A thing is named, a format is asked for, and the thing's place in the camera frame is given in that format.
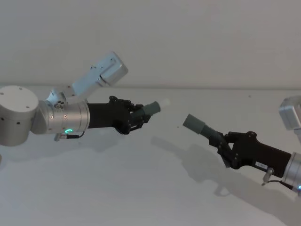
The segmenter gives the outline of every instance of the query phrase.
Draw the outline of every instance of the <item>robotic arm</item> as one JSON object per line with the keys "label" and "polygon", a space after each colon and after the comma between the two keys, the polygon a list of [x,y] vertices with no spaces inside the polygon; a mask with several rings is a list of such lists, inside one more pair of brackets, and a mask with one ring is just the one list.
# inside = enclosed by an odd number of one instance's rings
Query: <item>robotic arm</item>
{"label": "robotic arm", "polygon": [[[0,145],[22,144],[30,131],[55,134],[55,141],[58,141],[80,138],[92,128],[114,127],[121,134],[141,128],[153,114],[169,104],[168,100],[143,106],[113,96],[106,104],[91,104],[86,99],[96,89],[114,85],[127,72],[120,58],[111,52],[92,66],[86,76],[71,85],[54,88],[44,101],[38,101],[23,87],[1,88]],[[82,132],[82,135],[72,135],[73,132]]]}
{"label": "robotic arm", "polygon": [[[301,96],[286,98],[279,108],[279,113],[288,130],[294,130],[301,142]],[[254,132],[222,134],[203,121],[188,115],[185,127],[201,134],[209,140],[209,145],[217,148],[225,166],[239,169],[252,166],[265,172],[263,184],[279,182],[285,187],[301,195],[301,154],[287,153],[262,144]],[[269,180],[274,175],[281,180]]]}

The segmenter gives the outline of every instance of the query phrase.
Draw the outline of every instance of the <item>silver cylindrical joint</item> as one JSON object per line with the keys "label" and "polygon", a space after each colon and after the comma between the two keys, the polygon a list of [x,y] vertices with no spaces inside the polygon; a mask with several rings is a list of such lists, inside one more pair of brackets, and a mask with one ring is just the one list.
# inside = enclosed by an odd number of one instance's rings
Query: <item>silver cylindrical joint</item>
{"label": "silver cylindrical joint", "polygon": [[301,154],[294,152],[288,162],[283,182],[293,186],[293,191],[300,193],[301,191]]}
{"label": "silver cylindrical joint", "polygon": [[34,134],[54,134],[83,132],[90,123],[90,112],[86,102],[64,105],[57,109],[49,101],[40,101],[32,132]]}
{"label": "silver cylindrical joint", "polygon": [[36,95],[26,88],[0,89],[0,145],[16,146],[27,140],[38,103]]}

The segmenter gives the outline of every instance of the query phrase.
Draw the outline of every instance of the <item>gray fingertip pad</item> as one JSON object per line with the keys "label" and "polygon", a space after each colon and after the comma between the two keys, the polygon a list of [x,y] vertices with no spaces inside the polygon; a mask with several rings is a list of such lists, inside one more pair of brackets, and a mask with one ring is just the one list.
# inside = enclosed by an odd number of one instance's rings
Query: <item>gray fingertip pad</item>
{"label": "gray fingertip pad", "polygon": [[183,126],[186,128],[196,132],[197,134],[201,134],[205,123],[201,121],[200,119],[194,117],[193,115],[189,114],[183,123]]}
{"label": "gray fingertip pad", "polygon": [[152,115],[160,112],[161,108],[160,108],[159,103],[157,101],[155,101],[149,105],[144,106],[143,110],[146,115],[152,116]]}

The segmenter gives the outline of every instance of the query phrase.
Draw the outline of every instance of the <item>blue led light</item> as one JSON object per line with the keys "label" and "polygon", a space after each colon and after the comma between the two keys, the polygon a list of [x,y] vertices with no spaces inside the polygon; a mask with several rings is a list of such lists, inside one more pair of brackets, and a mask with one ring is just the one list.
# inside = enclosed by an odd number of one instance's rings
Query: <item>blue led light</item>
{"label": "blue led light", "polygon": [[72,133],[72,132],[73,132],[72,129],[66,129],[66,130],[65,130],[65,133]]}

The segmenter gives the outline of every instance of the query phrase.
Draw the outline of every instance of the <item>black cable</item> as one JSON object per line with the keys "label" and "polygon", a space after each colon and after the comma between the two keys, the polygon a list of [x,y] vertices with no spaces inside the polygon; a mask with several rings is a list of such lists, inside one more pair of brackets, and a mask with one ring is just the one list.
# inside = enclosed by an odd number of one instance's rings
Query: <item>black cable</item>
{"label": "black cable", "polygon": [[290,190],[293,189],[293,186],[292,186],[292,185],[289,185],[289,184],[283,182],[282,180],[269,180],[267,183],[271,183],[271,182],[278,182],[278,183],[282,184],[283,186],[287,187],[287,188],[290,189]]}
{"label": "black cable", "polygon": [[281,180],[269,180],[267,183],[271,183],[271,182],[278,182],[278,183],[280,183]]}
{"label": "black cable", "polygon": [[85,132],[83,131],[83,133],[79,136],[79,135],[66,135],[66,139],[79,139],[81,137],[83,137],[83,135],[85,134]]}
{"label": "black cable", "polygon": [[79,138],[83,137],[84,134],[85,134],[85,132],[83,131],[83,133],[79,136]]}

